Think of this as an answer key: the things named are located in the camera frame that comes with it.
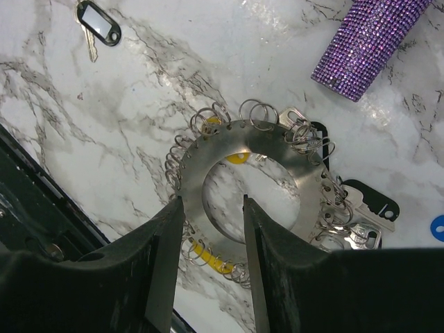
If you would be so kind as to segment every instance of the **blue object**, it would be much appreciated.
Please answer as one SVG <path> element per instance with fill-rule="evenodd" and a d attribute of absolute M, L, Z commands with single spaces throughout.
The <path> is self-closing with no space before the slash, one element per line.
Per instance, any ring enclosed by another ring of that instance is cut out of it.
<path fill-rule="evenodd" d="M 444 241 L 444 215 L 438 216 L 436 219 L 433 220 L 432 224 L 430 225 L 430 231 L 432 231 L 433 237 L 435 237 L 439 241 Z"/>

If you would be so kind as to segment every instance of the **white marble countertop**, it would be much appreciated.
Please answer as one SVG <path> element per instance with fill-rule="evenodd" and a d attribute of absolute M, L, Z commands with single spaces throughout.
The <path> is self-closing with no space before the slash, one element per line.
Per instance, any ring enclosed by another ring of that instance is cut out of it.
<path fill-rule="evenodd" d="M 97 40 L 95 63 L 74 0 L 16 0 L 1 11 L 0 123 L 110 240 L 168 201 L 164 156 L 196 109 L 218 101 L 235 111 L 254 97 L 324 123 L 337 143 L 333 173 L 400 205 L 384 247 L 443 246 L 429 229 L 444 213 L 443 0 L 359 103 L 310 80 L 351 0 L 96 2 L 123 39 Z M 272 217 L 291 220 L 297 194 L 267 163 L 219 166 L 211 200 L 236 219 L 249 193 Z M 198 332 L 254 332 L 249 291 L 183 259 L 175 308 Z"/>

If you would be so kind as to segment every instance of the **silver key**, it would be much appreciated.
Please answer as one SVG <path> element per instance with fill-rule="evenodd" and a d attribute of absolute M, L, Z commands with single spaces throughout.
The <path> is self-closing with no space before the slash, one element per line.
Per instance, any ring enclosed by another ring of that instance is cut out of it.
<path fill-rule="evenodd" d="M 380 217 L 368 209 L 368 206 L 363 202 L 364 195 L 361 191 L 346 185 L 343 186 L 343 189 L 348 192 L 346 200 L 349 202 L 354 213 L 381 228 L 391 232 L 395 231 L 395 224 L 392 221 Z"/>
<path fill-rule="evenodd" d="M 375 234 L 373 241 L 370 242 L 370 233 Z M 381 242 L 382 232 L 376 225 L 367 223 L 357 223 L 352 228 L 352 233 L 345 240 L 350 243 L 354 250 L 376 250 Z"/>
<path fill-rule="evenodd" d="M 290 108 L 287 108 L 284 111 L 282 111 L 282 113 L 279 115 L 279 124 L 282 127 L 286 128 L 287 130 L 289 130 L 294 124 L 294 121 L 291 120 L 289 117 L 289 113 L 294 112 L 294 110 L 296 110 L 295 107 L 290 107 Z M 267 159 L 267 157 L 265 155 L 258 155 L 256 157 L 256 162 L 262 162 L 266 159 Z"/>
<path fill-rule="evenodd" d="M 84 26 L 82 26 L 82 30 L 85 33 L 85 39 L 86 39 L 86 43 L 87 43 L 89 59 L 91 60 L 91 62 L 96 62 L 97 49 L 96 49 L 96 46 L 94 45 L 94 41 L 95 41 L 94 35 L 92 34 L 91 31 L 86 29 Z"/>

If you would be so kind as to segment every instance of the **key tag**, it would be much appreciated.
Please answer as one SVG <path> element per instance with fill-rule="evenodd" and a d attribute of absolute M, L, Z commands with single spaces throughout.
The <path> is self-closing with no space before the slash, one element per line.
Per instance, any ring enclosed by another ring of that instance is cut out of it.
<path fill-rule="evenodd" d="M 444 241 L 444 215 L 438 216 L 430 225 L 433 237 L 439 241 Z"/>
<path fill-rule="evenodd" d="M 77 18 L 104 45 L 115 46 L 120 42 L 120 26 L 94 2 L 81 1 L 77 5 Z"/>
<path fill-rule="evenodd" d="M 343 185 L 351 186 L 363 195 L 363 202 L 375 216 L 395 222 L 400 215 L 400 206 L 384 194 L 355 179 L 345 180 Z"/>

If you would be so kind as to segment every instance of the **purple sparkly cup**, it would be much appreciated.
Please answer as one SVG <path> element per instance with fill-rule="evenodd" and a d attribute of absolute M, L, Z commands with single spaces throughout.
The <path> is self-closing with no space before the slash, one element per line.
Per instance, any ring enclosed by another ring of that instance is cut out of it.
<path fill-rule="evenodd" d="M 311 78 L 357 102 L 432 0 L 355 0 Z"/>

